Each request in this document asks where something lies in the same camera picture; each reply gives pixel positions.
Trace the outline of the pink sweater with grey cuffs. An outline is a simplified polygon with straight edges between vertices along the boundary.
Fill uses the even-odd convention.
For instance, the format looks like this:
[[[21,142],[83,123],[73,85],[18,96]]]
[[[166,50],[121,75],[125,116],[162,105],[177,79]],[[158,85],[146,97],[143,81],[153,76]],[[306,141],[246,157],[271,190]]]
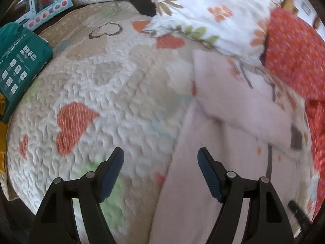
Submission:
[[[150,243],[205,243],[221,205],[197,161],[205,147],[241,177],[271,180],[283,204],[313,213],[310,130],[305,102],[275,75],[194,50],[194,98],[162,187]]]

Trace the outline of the mustard striped garment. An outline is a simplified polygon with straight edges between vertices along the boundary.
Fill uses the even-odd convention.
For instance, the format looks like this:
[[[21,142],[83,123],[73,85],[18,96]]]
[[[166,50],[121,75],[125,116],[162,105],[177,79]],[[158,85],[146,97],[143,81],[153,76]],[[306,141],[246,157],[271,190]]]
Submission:
[[[5,97],[0,94],[0,114],[1,116],[4,115],[4,111],[5,111]],[[6,135],[7,135],[7,129],[8,126],[1,122],[1,126],[0,126],[0,171],[2,174],[6,173],[5,170],[5,155],[7,154],[7,141],[6,141]]]

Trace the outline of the quilted heart-pattern bedspread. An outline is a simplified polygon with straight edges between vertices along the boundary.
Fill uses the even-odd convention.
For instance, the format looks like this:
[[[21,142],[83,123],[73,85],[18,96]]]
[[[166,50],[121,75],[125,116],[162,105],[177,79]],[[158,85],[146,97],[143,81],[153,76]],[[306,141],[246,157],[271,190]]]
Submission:
[[[119,147],[124,163],[100,207],[115,243],[150,243],[194,98],[193,52],[221,54],[180,35],[152,37],[142,31],[150,21],[125,2],[110,2],[69,14],[45,35],[54,58],[16,108],[7,135],[9,186],[33,213],[55,178],[80,179]],[[80,242],[90,243],[78,199],[73,209]]]

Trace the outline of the teal printed package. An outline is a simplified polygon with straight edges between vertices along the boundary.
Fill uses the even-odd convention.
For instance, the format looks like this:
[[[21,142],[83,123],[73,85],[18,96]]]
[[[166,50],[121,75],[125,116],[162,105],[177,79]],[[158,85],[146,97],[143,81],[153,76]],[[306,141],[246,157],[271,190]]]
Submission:
[[[1,94],[5,98],[1,122],[7,123],[37,75],[50,60],[51,46],[23,26],[1,27]]]

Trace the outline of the red floral cushion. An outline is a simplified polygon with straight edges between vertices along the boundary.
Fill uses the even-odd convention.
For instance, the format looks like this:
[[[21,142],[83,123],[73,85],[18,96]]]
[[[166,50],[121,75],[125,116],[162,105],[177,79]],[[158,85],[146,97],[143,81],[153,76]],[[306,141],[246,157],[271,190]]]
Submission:
[[[268,24],[266,68],[305,99],[319,173],[315,211],[324,201],[324,40],[298,16],[277,8]]]

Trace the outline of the white floral pillow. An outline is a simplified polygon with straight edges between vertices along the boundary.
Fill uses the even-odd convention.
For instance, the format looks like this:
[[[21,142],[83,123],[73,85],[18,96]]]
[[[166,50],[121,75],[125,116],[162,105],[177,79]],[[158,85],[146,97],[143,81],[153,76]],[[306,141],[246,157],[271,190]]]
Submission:
[[[249,62],[264,52],[276,0],[152,0],[156,15],[145,27],[155,37],[179,32]]]

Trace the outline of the light blue patterned box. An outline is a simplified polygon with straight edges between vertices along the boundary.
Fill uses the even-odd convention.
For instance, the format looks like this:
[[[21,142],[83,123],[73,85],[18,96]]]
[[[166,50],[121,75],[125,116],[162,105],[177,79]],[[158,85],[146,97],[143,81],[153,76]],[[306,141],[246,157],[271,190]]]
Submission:
[[[24,28],[34,31],[39,26],[48,22],[54,16],[73,6],[72,0],[57,0],[45,9],[36,12],[35,0],[28,0],[29,10],[15,22]]]

